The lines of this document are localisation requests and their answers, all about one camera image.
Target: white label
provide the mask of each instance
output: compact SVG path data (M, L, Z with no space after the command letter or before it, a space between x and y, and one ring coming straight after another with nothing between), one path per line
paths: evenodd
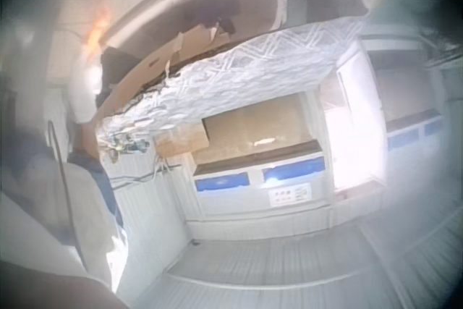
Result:
M271 206L287 206L312 199L310 184L280 187L268 191Z

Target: orange light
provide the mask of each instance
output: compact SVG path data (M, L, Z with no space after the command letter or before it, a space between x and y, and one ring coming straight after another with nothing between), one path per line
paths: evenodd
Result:
M96 20L93 23L92 29L88 34L87 43L85 45L85 51L88 55L89 62L93 58L101 54L100 39L110 24L109 10L107 6L102 6L100 13L96 16Z

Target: cable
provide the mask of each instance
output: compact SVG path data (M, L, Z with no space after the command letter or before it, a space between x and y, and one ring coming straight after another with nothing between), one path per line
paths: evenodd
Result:
M80 243L77 238L77 230L74 225L74 216L72 214L72 207L71 207L71 197L69 195L69 188L67 187L66 175L64 174L63 160L61 158L61 152L59 150L58 138L56 137L55 127L53 125L53 122L48 121L48 141L50 142L50 145L51 145L51 136L53 136L53 142L55 145L56 155L58 157L59 171L61 173L61 179L63 181L64 194L66 195L66 205L67 205L67 212L69 214L69 224L71 225L71 230L72 230L74 241L75 241L75 248L77 250L77 253L79 254L82 265L84 266L85 270L88 271L87 263L85 262L84 256L82 254L82 248L80 247Z

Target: white patterned fabric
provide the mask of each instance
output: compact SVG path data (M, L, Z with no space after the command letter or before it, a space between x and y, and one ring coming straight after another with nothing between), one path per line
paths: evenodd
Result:
M343 17L268 33L183 67L161 91L143 93L126 112L104 120L98 135L147 137L177 124L309 90L333 69L364 17Z

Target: white floor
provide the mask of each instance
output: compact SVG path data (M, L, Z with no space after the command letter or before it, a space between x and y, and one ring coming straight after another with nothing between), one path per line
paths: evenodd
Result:
M317 234L199 241L137 308L436 308L463 271L461 190L411 197Z

